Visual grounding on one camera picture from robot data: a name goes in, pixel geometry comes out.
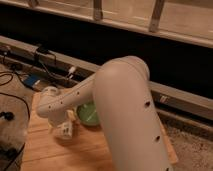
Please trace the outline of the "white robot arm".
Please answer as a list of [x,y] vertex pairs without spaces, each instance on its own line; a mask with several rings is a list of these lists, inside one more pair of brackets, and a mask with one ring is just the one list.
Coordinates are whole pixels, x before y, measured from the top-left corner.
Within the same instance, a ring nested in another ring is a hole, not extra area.
[[149,68],[141,58],[111,59],[65,93],[45,88],[36,112],[58,126],[66,120],[69,108],[92,101],[116,171],[174,171],[149,78]]

